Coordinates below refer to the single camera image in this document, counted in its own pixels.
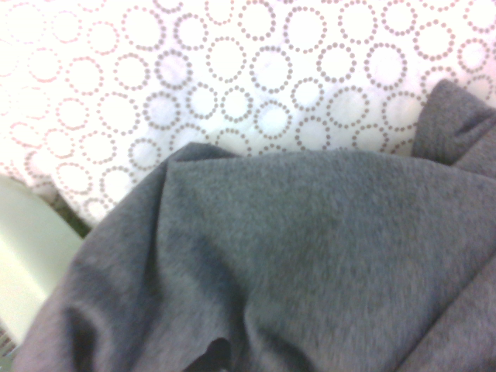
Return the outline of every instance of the dotted circle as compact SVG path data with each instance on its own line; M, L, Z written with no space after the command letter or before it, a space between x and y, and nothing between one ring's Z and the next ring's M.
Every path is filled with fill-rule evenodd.
M282 57L284 57L284 59L288 63L288 74L286 75L286 80L284 81L283 84L281 84L279 88L267 88L266 86L261 85L257 81L257 77L255 76L255 71L253 71L253 69L255 68L255 63L257 62L257 58L260 56L260 53L263 52L279 53ZM259 51L255 53L255 57L252 58L252 62L253 63L250 65L250 75L251 75L251 81L254 83L256 88L260 88L262 89L262 91L268 91L269 93L272 94L272 93L279 93L279 91L283 91L286 88L286 86L289 85L289 80L291 80L291 74L293 74L293 69L292 69L293 64L291 63L291 58L288 56L288 54L284 50L281 50L280 47L262 46L259 49Z
M234 0L231 0L231 12L234 11ZM222 26L222 25L225 25L226 23L229 23L231 22L231 18L233 17L233 14L230 13L229 14L229 18L224 20L224 21L216 21L215 19L212 18L212 16L210 15L210 12L208 10L208 1L205 2L205 14L207 15L207 18L210 20L210 22L216 24L217 26Z
M303 105L299 105L296 100L296 91L298 90L299 86L304 84L304 83L313 83L316 84L317 87L319 88L319 100L311 107L304 107ZM323 84L319 83L319 80L313 78L313 77L306 77L302 80L298 80L298 83L296 83L291 89L291 101L293 102L294 108L298 109L300 111L315 111L315 108L320 106L320 102L324 100L324 89L323 89Z
M53 55L55 57L58 56L58 53L55 53L53 51L53 49L47 49L45 47L42 47L42 48L37 48L36 50L34 50L32 53L31 53L31 57L29 58L29 63L28 63L28 67L31 66L31 62L34 61L36 62L33 57L35 57L35 53L36 52L41 52L41 51L44 51L44 50L48 50L49 52L53 53ZM31 71L31 69L29 69L29 74L36 79L36 81L38 81L39 83L51 83L52 81L55 81L57 79L57 75L60 75L60 72L62 71L62 61L61 60L57 60L57 63L58 63L58 66L57 66L57 71L55 72L55 75L54 77L50 78L50 79L40 79L38 78L37 76L35 76L35 74Z
M107 203L105 203L103 200L98 199L98 198L89 198L89 199L86 199L82 205L83 212L86 215L92 216L92 214L90 213L90 210L89 210L90 203L99 203L106 211L109 210L109 205Z
M164 79L164 77L162 76L162 74L160 73L160 66L162 64L161 61L165 57L168 57L168 56L178 56L178 57L182 58L186 62L186 67L188 68L187 71L186 71L187 77L180 84L171 84L171 83L167 82ZM174 50L174 49L166 50L162 54L159 54L158 61L155 62L155 74L157 76L157 79L160 81L160 83L164 87L167 87L167 88L172 89L172 90L175 90L175 91L176 90L179 90L179 89L182 89L183 87L185 87L191 81L191 76L193 75L193 69L191 68L192 67L192 64L188 60L189 60L188 56L185 56L180 51Z
M387 96L386 97L386 101L383 102L382 106L382 110L381 110L381 113L382 113L382 119L384 120L384 125L386 128L388 128L389 130L393 130L395 132L404 132L405 129L412 129L413 127L417 126L417 123L413 123L411 125L408 125L406 127L402 127L402 128L394 128L388 121L388 118L387 118L387 115L386 115L386 109L388 108L388 103L391 101L391 99L393 98L396 98L396 97L410 97L410 98L415 98L417 101L419 102L422 102L422 97L420 97L419 95L416 95L415 93L412 93L410 91L399 91L399 92L395 92L395 93L392 93L391 95Z
M421 77L420 77L420 87L422 88L422 93L429 98L430 93L427 92L426 88L426 83L425 81L429 77L429 75L433 72L446 72L447 74L450 75L450 77L453 79L453 82L456 84L458 83L458 78L456 77L456 72L451 68L451 67L444 67L444 66L432 66L430 70L427 70Z
M406 31L397 31L397 30L393 29L392 27L390 27L388 25L388 21L386 21L386 13L388 12L389 8L393 4L405 4L408 8L410 8L410 13L412 14L413 19L410 22L410 26L406 29ZM408 35L410 32L412 32L415 29L415 24L417 23L416 19L417 19L418 15L417 15L415 9L412 8L412 6L410 5L410 3L408 1L405 2L405 0L394 0L393 2L387 2L387 6L383 7L383 12L381 13L381 17L382 17L382 24L384 25L384 28L387 31L389 31L390 33L392 33L393 35L396 35L396 36L404 36L404 35Z
M367 5L367 1L366 0L355 0L355 1L347 2L339 11L341 13L344 13L345 9L348 9L351 5L358 5L358 4ZM372 30L370 31L371 35L363 41L365 44L368 44L370 41L374 40L374 35L377 33L377 27L379 27L379 25L377 24L377 18L375 17L375 11L374 11L374 8L372 7L372 5L368 5L368 9L370 10L370 14L372 14L372 16L374 16L372 18L372 20L374 21L374 25L372 27ZM338 26L343 27L343 16L342 15L338 16ZM343 35L343 38L348 39L348 35L346 34L346 30L344 28L342 28L340 31ZM361 40L355 40L352 38L350 38L350 42L356 43L358 45L360 45L362 43Z
M455 42L453 40L456 38L456 36L455 36L455 34L453 33L453 31L450 28L446 28L446 24L445 23L441 23L440 25L441 25L441 27L443 27L444 29L446 29L446 32L449 34L449 37L451 39L449 41L448 49L446 49L444 52L442 52L440 54L437 54L435 56L429 56L428 54L425 54L425 53L423 53L420 50L419 38L418 38L420 36L420 31L424 30L426 27L430 27L432 25L438 25L438 24L439 24L439 20L438 19L434 19L432 22L427 22L425 25L421 25L418 28L419 31L415 31L415 37L413 38L413 43L415 44L415 46L413 47L413 49L424 60L427 60L427 59L429 59L430 61L440 60L441 58L447 57L448 54L450 54L451 52L453 52L453 45L455 44Z
M379 125L378 124L366 124L366 125L362 125L359 129L357 129L355 131L355 133L353 134L353 136L351 137L351 140L353 141L351 143L351 147L354 147L355 149L358 149L358 143L357 143L357 140L358 140L358 136L366 129L372 129L372 128L377 128ZM382 143L381 145L381 148L379 149L379 152L380 153L383 153L384 150L385 150L385 147L387 146L388 144L388 134L384 131L384 128L378 128L379 132L382 132L382 136L384 137L384 142Z
M291 44L290 40L289 40L289 34L288 34L288 29L289 29L289 23L291 21L291 18L293 17L293 15L296 13L296 12L313 12L315 13L316 16L318 16L318 18L322 21L322 34L320 36L320 39L319 41L317 42L316 45L313 46L313 48L308 48L308 49L304 49L303 50L303 53L311 53L313 52L314 50L317 50L319 48L320 45L322 45L324 43L324 39L326 37L326 33L327 33L327 22L325 21L324 19L324 16L320 14L320 11L318 10L315 10L313 8L307 8L306 6L304 7L301 7L301 6L295 6L291 12L288 13L288 16L286 17L286 23L284 24L284 42L286 44L289 44L289 49L293 49L297 52L300 51L300 48L295 48L293 46L293 44Z
M363 112L360 114L359 119L355 120L354 122L351 122L350 124L342 124L341 122L338 122L335 118L333 118L331 108L332 108L332 104L334 103L334 100L347 91L355 91L357 93L363 93L363 89L357 88L355 85L351 87L341 88L336 93L334 93L333 98L329 99L329 104L325 107L328 110L326 115L329 118L329 121L338 128L344 128L344 129L348 129L351 126L356 126L360 124L362 122L362 119L365 119L365 117L368 115L370 111L367 108L367 106L370 105L370 101L368 100L367 95L363 93L360 97L363 99L363 105L365 106L365 108L363 109Z
M106 157L104 160L99 160L99 161L92 160L89 157L88 153L84 152L84 146L83 146L84 140L86 140L87 138L92 138L93 136L97 136L97 135L106 137L108 142L112 145L112 155L110 155L109 157ZM115 145L115 140L112 138L112 134L109 134L106 132L99 132L98 130L94 130L93 132L82 136L79 139L79 148L83 151L81 155L83 157L86 157L86 161L93 163L93 164L102 165L102 164L108 163L109 161L112 161L117 156L117 146Z
M63 122L62 119L60 118L60 107L62 107L62 105L65 103L65 102L77 102L79 105L83 106L84 107L84 103L82 101L80 101L78 98L64 98L62 100L62 102L59 102L58 106L55 108L55 116L58 117L57 121L64 127L64 128L67 128L69 130L77 130L77 129L81 129L81 128L84 128L86 126L86 124L88 124L88 119L85 119L83 121L83 124L81 124L80 126L69 126L67 123ZM84 110L86 111L86 114L84 115L86 118L89 117L89 108L88 107L84 107Z
M270 32L266 32L265 35L259 35L259 36L256 36L256 35L250 35L246 29L243 27L243 23L241 21L238 22L238 26L241 28L241 32L245 34L246 38L249 39L251 38L252 40L254 41L257 41L257 40L260 40L260 41L264 41L265 38L269 38L270 35L272 35L272 33L276 30L275 29L275 26L276 26L276 21L275 21L275 18L276 18L276 13L274 12L274 10L272 9L272 7L270 6L270 4L268 2L265 2L264 0L248 0L246 2L246 5L243 5L242 7L242 10L245 12L246 9L247 9L247 5L252 5L252 4L261 4L263 6L265 6L267 8L267 11L270 13L270 17L271 17L271 21L270 21ZM238 18L239 19L243 19L243 14L240 13L238 15Z
M479 43L486 50L486 55L484 56L484 59L482 60L482 64L477 68L469 68L463 62L463 48L467 47L468 45L470 45L472 43ZM467 39L467 41L465 41L465 43L460 45L460 48L458 49L457 52L458 52L458 54L456 55L456 57L458 58L458 64L460 65L460 67L462 67L466 72L470 72L471 74L474 74L474 73L476 73L476 72L478 72L484 68L484 66L487 63L487 59L489 58L490 50L489 50L489 46L486 44L486 42L484 42L482 39L478 39L478 38L474 37L473 39Z
M198 114L191 108L191 96L193 95L193 93L195 93L198 90L198 88L206 89L207 91L211 92L214 95L214 107L212 107L212 110L206 115ZM205 120L210 119L212 115L215 114L215 111L217 111L217 108L219 107L219 104L217 103L218 101L217 92L214 91L214 88L210 88L207 84L203 84L201 82L198 83L198 87L193 87L187 93L187 95L188 96L186 97L186 109L189 109L189 113L192 114L196 119L205 119Z
M59 133L63 133L67 138L65 139L66 141L69 141L71 143L71 152L68 154L68 155L57 155L55 153L55 151L53 151L51 148L50 148L50 145L48 144L48 136L50 135L50 133L53 133L53 132L59 132ZM74 141L73 139L69 136L69 133L66 133L64 132L63 130L60 130L60 129L48 129L45 133L45 136L43 138L43 143L45 144L45 147L48 149L48 151L50 151L50 153L52 155L54 155L56 158L58 159L67 159L68 157L72 157L74 155Z
M62 177L60 176L60 169L62 167L76 167L76 168L79 168L81 169L82 171L84 171L84 174L86 174L88 176L88 187L85 188L83 191L76 191L76 190L71 190L64 182L64 180L62 179ZM77 163L67 163L67 162L64 162L64 163L61 163L59 165L57 165L57 167L55 168L55 171L57 173L57 178L59 179L59 182L60 182L60 185L62 186L62 188L65 190L65 191L70 191L70 192L73 192L77 195L88 195L91 190L93 189L93 184L92 184L92 180L93 180L93 177L90 175L90 172L89 170L85 170L84 167L82 167L80 164L77 164Z
M199 49L203 49L204 46L203 44L200 45L200 46L189 46L189 45L186 45L184 44L183 40L179 37L179 28L181 27L181 23L186 20L186 19L190 19L190 18L193 18L193 19L197 19L198 21L200 21L200 23L202 24L201 26L203 27L203 38L201 39L204 43L207 42L207 36L208 36L208 31L207 31L207 24L205 23L205 21L203 20L203 18L200 18L197 14L191 14L191 13L188 13L188 14L184 14L183 16L179 17L177 20L176 20L176 23L174 24L174 31L173 31L173 34L174 34L174 38L177 40L177 43L181 46L181 48L183 49L186 49L186 50L199 50Z
M492 94L492 92L494 90L494 82L493 82L493 79L489 75L481 74L481 75L473 76L465 84L465 86L463 87L463 89L468 89L469 85L472 84L474 81L477 81L477 80L487 80L487 82L489 83L489 92L487 93L487 96L484 99L486 99L486 100L490 99L491 98L491 94Z
M158 0L153 0L153 4L158 8L160 9L162 12L166 12L167 14L172 14L172 13L175 13L175 12L179 12L181 10L181 8L183 7L183 3L180 2L179 4L177 4L176 7L174 8L164 8L159 2Z
M36 137L40 136L40 134L36 131L34 126L28 126L25 122L14 122L13 124L11 124L10 131L9 131L9 135L11 136L12 141L14 141L18 145L25 147L25 148L32 147L33 149L37 149L37 150L41 149L41 145L33 145L31 143L25 143L25 142L20 141L19 139L15 138L14 137L15 133L13 130L17 126L25 126L25 127L29 128L36 135Z
M225 129L221 130L219 132L219 134L217 135L217 138L215 139L215 145L216 146L219 145L220 137L222 137L225 134L236 134L237 136L240 136L244 140L244 143L246 145L249 145L250 144L250 141L246 138L246 135L240 133L238 129L225 128Z
M224 108L226 103L226 97L234 91L240 91L241 93L244 93L244 97L248 100L248 108L246 109L246 112L238 116L237 118L227 115L226 109ZM251 115L252 112L251 110L253 108L253 98L251 97L250 93L245 92L245 88L240 88L237 85L234 88L229 88L229 90L224 93L224 96L221 99L220 108L221 108L221 113L224 115L225 120L229 120L230 122L242 122L244 119L248 119L248 116Z
M83 29L83 26L82 26L82 19L79 19L73 12L69 12L67 10L63 10L62 12L59 12L53 19L52 19L52 30L54 28L54 23L55 23L55 19L60 15L60 14L64 14L64 13L68 13L68 14L71 14L75 19L77 19L77 23L79 23L79 26L77 27L77 29L81 30ZM55 34L55 32L53 31L52 32L53 36L55 37L55 39L59 40L62 44L69 44L69 43L73 43L75 41L78 41L78 38L79 36L81 36L81 32L78 32L76 34L76 37L74 37L73 39L70 39L70 40L62 40L58 35Z
M136 145L138 145L139 143L148 143L157 149L157 159L155 160L154 164L152 164L148 167L143 167L136 162L136 160L134 158L134 149L135 149ZM154 169L157 165L160 164L160 159L162 157L162 149L158 146L158 144L155 141L152 141L149 138L139 138L139 139L135 140L133 143L131 143L131 146L128 149L128 157L129 157L129 162L134 167L136 167L137 169L139 169L141 171L144 171L144 170L148 171L150 169Z
M100 3L99 6L91 9L91 8L86 8L84 5L82 5L81 3L78 3L77 6L79 6L81 9L83 9L83 11L85 12L90 12L90 13L93 13L93 12L99 12L101 8L103 8L105 6L105 3L107 2L107 0L102 0L102 2Z
M89 60L92 64L96 66L98 69L98 72L100 74L100 82L98 83L98 86L101 88L103 86L103 69L100 67L99 64L96 63L96 61L91 58L91 57L79 57L79 58L73 58L72 62L69 63L69 68L74 66L74 63L82 61L82 60ZM70 78L66 77L65 81L69 83L69 86L74 90L75 93L81 93L82 95L93 95L94 93L99 92L99 88L95 88L92 91L79 91L79 89L74 87L74 84L71 83Z
M469 6L465 8L465 13L466 14L463 15L463 19L468 19L468 15L470 13L470 7L472 5L474 5L474 3L475 3L474 1L468 2L468 5ZM490 33L491 31L494 31L494 28L496 28L495 23L496 23L496 17L495 17L495 20L493 21L493 23L489 27L486 27L485 29L482 28L482 27L477 27L476 26L476 23L474 23L474 22L472 22L470 20L467 22L467 25L470 26L470 27L472 27L472 30L475 31L475 32L477 32L477 33Z
M145 67L145 79L142 81L141 84L139 84L137 86L133 86L133 87L124 84L123 82L121 82L119 80L118 77L114 77L114 80L119 83L119 86L123 87L126 90L131 89L132 91L135 91L136 89L139 89L139 90L143 89L145 86L148 85L148 80L150 79L150 69L148 68L148 63L142 57L140 57L138 54L127 53L127 54L124 54L123 56L117 58L117 61L115 62L115 67L118 67L120 65L120 63L119 63L120 61L126 60L128 58L137 59L143 65L143 67Z
M114 200L113 198L111 198L109 196L109 194L107 194L106 190L105 190L105 176L107 176L108 174L112 173L112 172L115 172L115 171L123 171L125 173L127 173L129 175L129 177L131 178L131 182L133 182L134 184L137 184L138 181L137 179L134 178L134 173L131 172L129 170L129 168L126 168L126 167L123 167L123 166L114 166L112 168L108 168L107 170L105 170L103 173L102 173L102 176L100 177L100 192L102 193L103 197L108 199L113 205L116 205L118 201Z
M98 22L93 22L93 26L97 26L97 25L107 25L107 26L110 26L112 28L112 31L114 32L115 34L115 44L114 46L112 47L111 50L106 50L105 52L101 52L99 50L95 50L95 48L91 45L91 41L89 40L89 38L91 37L91 33L93 32L93 29L90 27L88 29L88 34L86 35L87 38L88 38L88 44L90 46L90 48L97 54L100 54L101 56L106 56L107 54L110 54L110 53L113 53L115 52L115 50L117 49L117 44L119 43L119 32L117 31L117 29L114 27L114 25L112 25L110 22L104 22L104 21L98 21Z
M390 85L382 84L379 81L376 81L374 79L374 76L370 73L370 67L369 67L370 59L377 48L391 48L392 50L396 50L396 52L398 52L398 54L400 55L401 64L403 65L403 67L401 68L400 77L393 84L390 84ZM390 43L385 43L385 44L384 43L376 43L376 44L374 44L374 46L372 46L369 49L369 52L367 53L367 59L363 63L365 64L365 67L363 69L365 70L365 72L367 72L367 79L369 79L370 83L375 85L378 88L383 88L385 91L397 88L399 86L399 84L401 82L403 82L403 78L406 76L406 71L408 70L408 68L406 67L407 66L407 60L406 60L405 54L403 52L401 52L400 48L398 48L394 44L390 44Z
M138 5L135 5L134 8L128 8L126 11L128 13L130 13L132 10L139 10L140 7ZM158 42L153 45L153 46L146 46L146 45L135 45L135 43L130 40L129 41L129 45L135 45L136 49L138 50L145 50L145 51L149 51L151 52L152 50L158 50L160 49L160 47L164 44L164 41L165 41L165 26L164 26L164 21L160 18L160 16L158 15L158 13L156 13L155 11L153 11L152 9L147 9L147 8L141 8L141 11L142 12L148 12L149 14L151 14L153 17L155 17L155 20L157 21L157 23L159 24L160 26L160 37L159 37L159 40ZM128 15L126 13L124 13L122 15L122 31L125 33L126 32L126 19L127 19ZM125 34L124 35L124 38L126 40L129 39L129 34Z
M24 89L31 89L33 91L40 91L41 94L43 94L44 98L46 99L46 110L44 111L44 114L45 115L32 116L32 115L27 115L26 114L26 118L35 119L35 120L45 119L47 117L48 113L50 112L50 110L49 110L49 108L51 106L51 104L50 104L50 96L47 95L47 92L46 91L42 91L41 88L39 88L39 87L24 87L22 90L24 90Z
M107 97L110 97L111 95L114 95L114 96L116 96L116 97L121 97L121 98L124 98L124 99L128 99L128 96L127 96L127 95L124 95L123 93L118 93L117 91L113 91L112 93L105 93L105 95L104 95L103 97L101 97L101 98L100 98L100 102L99 102L99 103L97 103L97 106L98 106L98 109L96 110L96 113L97 113L97 114L101 114L101 109L100 109L100 108L102 107L102 103L105 101L105 99L106 99ZM136 105L136 103L135 103L134 99L130 99L130 100L129 100L129 103L132 105L133 109L134 109L135 111L137 111L137 109L138 109L138 105ZM120 132L120 134L121 134L122 136L125 136L126 134L132 134L135 130L137 130L137 129L138 129L138 124L140 124L140 119L139 119L140 114L137 112L137 113L135 114L135 117L136 117L136 119L135 119L135 121L134 121L133 128L132 128L132 129L129 129L129 130L127 130L127 131L121 131L121 132ZM110 125L109 125L109 124L105 121L105 119L103 118L103 116L98 117L98 119L102 122L102 125L103 125L105 128L107 128L108 130L111 130L111 131L113 131L114 133L118 133L118 132L119 132L119 130L118 130L118 129L112 128L112 127L111 127L111 126L110 126Z
M428 8L431 9L431 10L437 10L438 12L445 12L446 10L450 10L450 8L454 7L457 2L459 2L460 0L453 0L453 2L449 5L445 5L443 7L438 7L436 8L434 5L429 5L428 2L430 2L430 0L419 0L420 2L422 2L423 4L423 7L424 8Z
M330 132L331 129L327 126L327 121L322 120L319 116L313 116L312 115L309 118L308 117L307 118L304 118L303 120L301 120L298 123L298 126L299 127L302 127L302 126L305 125L306 122L309 122L311 120L312 121L315 121L315 122L320 122L325 127L326 132ZM300 128L297 127L296 128L296 133L300 133L300 132L301 132ZM294 136L294 139L296 140L296 144L298 146L300 146L300 150L301 151L307 150L306 147L303 146L303 142L301 141L301 138L300 138L300 136L298 134L296 136ZM326 139L325 145L322 145L322 149L323 150L327 150L328 147L331 146L331 142L330 142L331 141L331 135L330 134L326 134L325 135L325 139Z
M322 69L322 58L324 58L324 54L327 53L328 50L332 50L335 48L340 48L344 49L347 53L350 54L350 59L351 59L351 67L350 67L350 72L346 74L345 76L342 77L330 77L327 75L327 73ZM317 57L317 72L320 72L320 76L325 78L325 81L327 82L333 82L336 83L339 81L340 83L343 83L345 79L349 80L351 78L351 74L355 72L355 66L357 65L357 62L354 60L355 54L352 53L351 48L348 46L345 46L343 43L339 44L338 43L333 43L332 45L328 45L325 49L322 49L319 56Z
M177 111L175 113L176 114L175 118L166 126L162 126L162 125L159 125L159 124L151 121L151 118L150 118L150 115L148 112L148 108L150 107L150 102L152 102L155 98L158 98L158 97L164 97L166 99L170 99L174 103L174 107L177 109ZM175 98L170 93L165 93L163 91L159 91L157 93L152 93L151 95L146 97L146 101L145 101L145 103L143 103L143 117L148 122L148 125L151 126L152 128L159 129L159 130L169 130L172 126L175 126L179 122L179 120L181 118L180 108L181 108L181 105L179 104L179 102L177 102L177 98Z
M262 130L262 128L260 128L260 126L258 125L258 118L260 116L260 113L262 112L262 109L264 109L268 105L274 105L274 106L280 107L281 109L284 110L284 113L288 116L286 126L282 129L282 131L280 133L275 134L273 136L266 134ZM264 138L267 138L269 140L281 138L289 130L289 128L291 126L291 120L293 119L293 116L291 116L290 113L291 113L291 111L289 110L289 108L286 105L283 105L282 103L271 99L269 101L265 101L259 108L257 108L257 110L255 111L255 115L253 116L253 124L255 124L255 129L258 130L258 132L260 134L262 134Z
M26 170L28 176L30 176L31 178L38 179L38 180L40 180L40 179L43 180L43 179L47 179L47 177L48 177L50 179L50 176L47 176L46 174L40 174L40 173L38 173L39 170L33 170L33 169L31 169L31 160L37 154L38 154L37 151L30 151L26 155L26 157L24 158L24 163L22 164L24 166L24 169ZM13 170L17 173L17 175L19 175L19 178L21 180L25 180L25 178L20 174L20 172L19 172L18 169L14 168Z
M191 124L191 123L185 123L185 124L181 124L180 126L178 126L176 128L176 130L174 130L174 134L171 134L170 135L170 142L169 142L169 151L174 151L174 141L176 140L176 136L183 130L187 129L187 128L191 128L191 129L194 129L198 132L200 132L201 134L203 134L205 136L205 138L208 140L208 136L206 136L206 133L207 131L205 129L203 129L202 127L200 126L196 126L195 124Z
M212 48L215 46L215 43L218 43L220 41L232 41L233 43L235 43L239 47L239 50L243 53L243 62L241 63L241 66L239 67L238 72L236 72L236 74L229 79L224 79L222 76L218 76L213 71L213 68L211 67L211 63L210 63L210 53L213 51ZM219 79L219 81L224 81L225 83L232 83L234 80L236 80L241 75L241 72L244 70L244 68L246 66L246 53L244 52L244 48L242 46L240 46L239 41L236 41L233 37L228 37L228 36L216 37L215 42L210 44L210 47L207 49L207 51L208 51L208 54L206 56L206 59L207 59L206 64L208 66L208 72L211 73L214 78Z
M12 11L13 11L15 8L19 7L19 6L31 6L31 7L33 7L33 8L34 8L34 9L35 9L35 10L36 10L36 11L37 11L37 12L38 12L41 16L42 16L42 18L43 18L43 19L45 18L45 15L41 12L41 10L40 10L39 8L37 8L37 7L36 7L35 5L33 5L33 4L29 4L28 2L20 2L19 4L15 4L13 7L11 7L11 8L9 9L9 13L8 13L8 14L6 14L5 16L6 16L6 17L10 16L10 15L11 15L11 13L12 13ZM12 31L11 31L11 30L9 30L9 32L10 32L10 36L11 36L11 37L12 37L15 41L17 41L17 42L21 42L21 43L23 43L23 44L34 44L34 43L39 43L39 42L41 41L41 39L43 38L43 36L44 36L44 34L45 34L45 31L47 31L46 24L47 24L47 21L46 21L46 20L43 20L43 25L44 25L45 27L43 27L43 32L40 34L40 37L36 40L36 42L33 42L33 41L26 41L26 42L22 41L22 42L21 42L21 40L16 39L16 38L15 38L15 36L14 36L14 35L12 35Z

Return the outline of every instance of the white plastic object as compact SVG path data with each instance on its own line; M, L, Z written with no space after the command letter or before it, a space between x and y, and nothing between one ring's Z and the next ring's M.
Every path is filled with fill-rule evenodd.
M81 241L46 202L0 176L0 319L18 345Z

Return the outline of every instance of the white patterned fabric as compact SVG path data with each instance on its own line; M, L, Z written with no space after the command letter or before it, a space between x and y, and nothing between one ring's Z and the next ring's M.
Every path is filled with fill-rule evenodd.
M496 1L0 2L0 173L98 223L195 141L408 155L441 78L496 106Z

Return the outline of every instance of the gray fleece blanket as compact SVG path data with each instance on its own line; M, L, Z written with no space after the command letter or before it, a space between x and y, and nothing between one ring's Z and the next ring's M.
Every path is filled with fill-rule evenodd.
M186 146L88 236L15 370L496 370L495 125L441 81L411 158Z

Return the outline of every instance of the white sheet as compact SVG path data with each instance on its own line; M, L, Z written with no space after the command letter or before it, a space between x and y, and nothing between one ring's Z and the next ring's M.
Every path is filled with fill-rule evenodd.
M0 173L91 225L190 141L408 155L439 79L496 105L490 0L11 0L0 14Z

